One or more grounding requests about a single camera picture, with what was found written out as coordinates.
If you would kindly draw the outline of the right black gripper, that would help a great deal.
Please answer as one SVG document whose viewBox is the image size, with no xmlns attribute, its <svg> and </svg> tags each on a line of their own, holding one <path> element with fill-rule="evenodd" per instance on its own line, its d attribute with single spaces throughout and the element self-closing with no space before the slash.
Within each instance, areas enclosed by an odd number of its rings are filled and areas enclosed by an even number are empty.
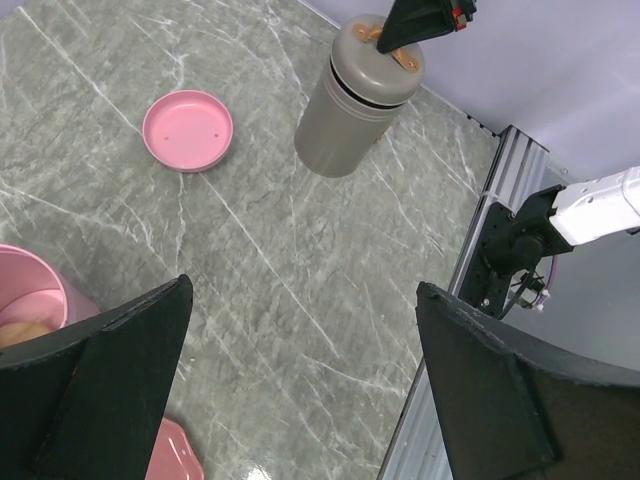
<svg viewBox="0 0 640 480">
<path fill-rule="evenodd" d="M 464 30 L 477 11 L 475 0 L 396 0 L 376 49 L 382 54 Z"/>
</svg>

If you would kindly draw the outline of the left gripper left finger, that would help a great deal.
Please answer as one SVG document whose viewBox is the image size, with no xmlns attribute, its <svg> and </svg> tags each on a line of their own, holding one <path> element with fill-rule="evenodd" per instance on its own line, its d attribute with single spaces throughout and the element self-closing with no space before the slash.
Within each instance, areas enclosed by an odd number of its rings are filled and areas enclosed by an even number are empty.
<svg viewBox="0 0 640 480">
<path fill-rule="evenodd" d="M 144 478 L 192 307 L 182 274 L 2 349 L 2 478 Z"/>
</svg>

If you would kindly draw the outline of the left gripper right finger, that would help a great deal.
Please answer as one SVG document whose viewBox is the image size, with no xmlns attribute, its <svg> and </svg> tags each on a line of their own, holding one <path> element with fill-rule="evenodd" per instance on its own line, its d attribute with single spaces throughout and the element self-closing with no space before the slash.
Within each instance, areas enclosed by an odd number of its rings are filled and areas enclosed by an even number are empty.
<svg viewBox="0 0 640 480">
<path fill-rule="evenodd" d="M 636 479 L 639 373 L 491 318 L 434 284 L 417 324 L 456 479 Z"/>
</svg>

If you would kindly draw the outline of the tall pink cup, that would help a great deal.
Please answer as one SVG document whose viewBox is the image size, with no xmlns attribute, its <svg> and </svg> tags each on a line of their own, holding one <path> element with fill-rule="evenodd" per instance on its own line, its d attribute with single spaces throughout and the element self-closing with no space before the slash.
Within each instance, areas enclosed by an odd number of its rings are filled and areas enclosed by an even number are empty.
<svg viewBox="0 0 640 480">
<path fill-rule="evenodd" d="M 49 263 L 24 249 L 1 246 L 1 326 L 40 323 L 53 333 L 98 313 Z"/>
</svg>

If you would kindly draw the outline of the tall grey cup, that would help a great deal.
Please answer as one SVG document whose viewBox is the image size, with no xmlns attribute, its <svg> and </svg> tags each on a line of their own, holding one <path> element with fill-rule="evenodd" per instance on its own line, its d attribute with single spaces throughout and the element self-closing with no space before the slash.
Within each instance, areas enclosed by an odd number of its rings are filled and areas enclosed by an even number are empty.
<svg viewBox="0 0 640 480">
<path fill-rule="evenodd" d="M 401 108 L 362 102 L 327 63 L 294 135 L 300 161 L 324 177 L 353 173 Z"/>
</svg>

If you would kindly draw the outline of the pink round lid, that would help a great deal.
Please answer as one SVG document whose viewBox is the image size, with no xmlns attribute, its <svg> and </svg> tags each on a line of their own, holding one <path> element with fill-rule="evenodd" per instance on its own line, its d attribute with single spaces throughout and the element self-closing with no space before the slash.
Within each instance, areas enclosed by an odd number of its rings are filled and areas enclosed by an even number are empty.
<svg viewBox="0 0 640 480">
<path fill-rule="evenodd" d="M 233 139 L 227 107 L 199 90 L 171 92 L 146 112 L 142 137 L 161 164 L 181 173 L 199 173 L 223 160 Z"/>
</svg>

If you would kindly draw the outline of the grey round lid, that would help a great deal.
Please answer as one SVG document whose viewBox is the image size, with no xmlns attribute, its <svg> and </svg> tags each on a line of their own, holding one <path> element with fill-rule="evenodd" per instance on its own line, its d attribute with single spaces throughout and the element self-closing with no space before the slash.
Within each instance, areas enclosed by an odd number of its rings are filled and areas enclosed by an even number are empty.
<svg viewBox="0 0 640 480">
<path fill-rule="evenodd" d="M 391 107 L 405 103 L 418 90 L 425 60 L 418 44 L 401 48 L 401 64 L 391 53 L 381 54 L 376 39 L 361 39 L 384 21 L 377 14 L 349 20 L 334 39 L 330 58 L 333 70 L 351 92 L 369 103 Z"/>
</svg>

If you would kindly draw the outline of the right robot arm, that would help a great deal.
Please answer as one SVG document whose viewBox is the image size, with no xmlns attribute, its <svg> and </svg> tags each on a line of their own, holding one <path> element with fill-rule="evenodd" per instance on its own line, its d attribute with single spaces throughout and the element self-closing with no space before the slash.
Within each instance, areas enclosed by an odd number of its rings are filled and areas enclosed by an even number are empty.
<svg viewBox="0 0 640 480">
<path fill-rule="evenodd" d="M 415 66 L 400 49 L 448 35 L 473 21 L 474 1 L 396 1 L 376 49 Z M 506 226 L 480 246 L 481 262 L 499 276 L 535 270 L 544 257 L 571 252 L 609 234 L 639 227 L 639 168 L 532 194 Z"/>
</svg>

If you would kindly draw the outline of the pink dotted plate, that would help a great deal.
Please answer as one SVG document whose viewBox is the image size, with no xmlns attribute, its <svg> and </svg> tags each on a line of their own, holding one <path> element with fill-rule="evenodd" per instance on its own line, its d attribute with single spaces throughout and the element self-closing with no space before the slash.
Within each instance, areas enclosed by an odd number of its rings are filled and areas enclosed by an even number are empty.
<svg viewBox="0 0 640 480">
<path fill-rule="evenodd" d="M 164 417 L 161 421 L 146 480 L 204 480 L 205 473 L 184 429 Z"/>
</svg>

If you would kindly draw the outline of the aluminium front rail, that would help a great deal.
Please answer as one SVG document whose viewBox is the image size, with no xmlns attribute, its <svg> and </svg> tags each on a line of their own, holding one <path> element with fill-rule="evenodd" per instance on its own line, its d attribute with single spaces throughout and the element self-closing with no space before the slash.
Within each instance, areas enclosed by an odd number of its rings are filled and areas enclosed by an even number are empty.
<svg viewBox="0 0 640 480">
<path fill-rule="evenodd" d="M 494 229 L 540 188 L 548 150 L 515 126 L 500 134 L 498 150 L 480 194 L 448 291 L 473 303 L 497 295 L 492 274 L 483 265 L 480 247 Z M 380 479 L 450 479 L 431 383 L 421 361 L 387 449 Z"/>
</svg>

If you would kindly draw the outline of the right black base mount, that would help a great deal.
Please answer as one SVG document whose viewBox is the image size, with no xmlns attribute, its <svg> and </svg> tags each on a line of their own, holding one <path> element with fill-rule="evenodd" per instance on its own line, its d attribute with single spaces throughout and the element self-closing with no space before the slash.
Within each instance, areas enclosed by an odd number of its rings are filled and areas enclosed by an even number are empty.
<svg viewBox="0 0 640 480">
<path fill-rule="evenodd" d="M 459 290 L 461 300 L 489 317 L 506 317 L 548 253 L 552 203 L 533 195 L 516 213 L 499 202 L 489 207 Z"/>
</svg>

